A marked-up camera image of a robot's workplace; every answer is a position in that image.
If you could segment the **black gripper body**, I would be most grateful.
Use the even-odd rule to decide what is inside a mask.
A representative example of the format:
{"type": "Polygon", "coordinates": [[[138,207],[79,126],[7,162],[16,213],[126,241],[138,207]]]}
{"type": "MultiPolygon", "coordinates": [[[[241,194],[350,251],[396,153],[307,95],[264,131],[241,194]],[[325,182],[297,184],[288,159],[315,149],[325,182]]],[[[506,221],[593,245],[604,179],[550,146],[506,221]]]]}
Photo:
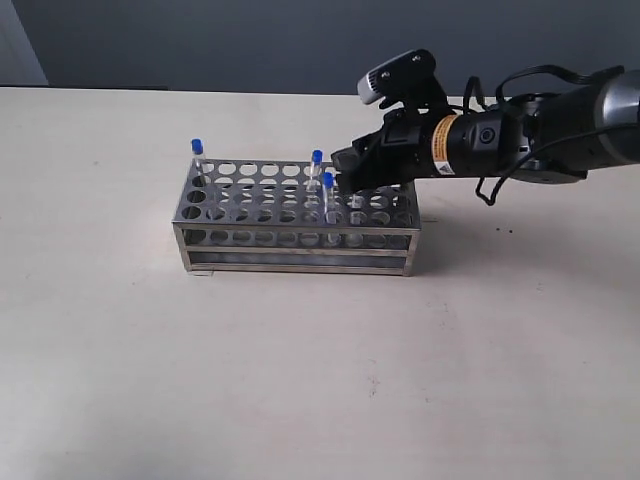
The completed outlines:
{"type": "Polygon", "coordinates": [[[395,109],[362,139],[362,186],[374,189],[434,175],[425,116],[395,109]]]}

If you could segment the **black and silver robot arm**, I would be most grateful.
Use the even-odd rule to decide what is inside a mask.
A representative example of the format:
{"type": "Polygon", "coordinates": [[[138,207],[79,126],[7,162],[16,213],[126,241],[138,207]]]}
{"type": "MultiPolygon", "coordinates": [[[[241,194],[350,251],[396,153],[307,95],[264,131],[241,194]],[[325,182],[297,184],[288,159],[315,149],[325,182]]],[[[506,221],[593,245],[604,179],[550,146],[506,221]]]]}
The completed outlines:
{"type": "Polygon", "coordinates": [[[579,76],[556,66],[549,73],[574,84],[565,93],[529,93],[473,111],[431,98],[386,113],[379,130],[331,155],[341,192],[356,193],[421,178],[488,178],[492,205],[514,179],[570,184],[592,170],[639,161],[639,73],[612,67],[579,76]]]}

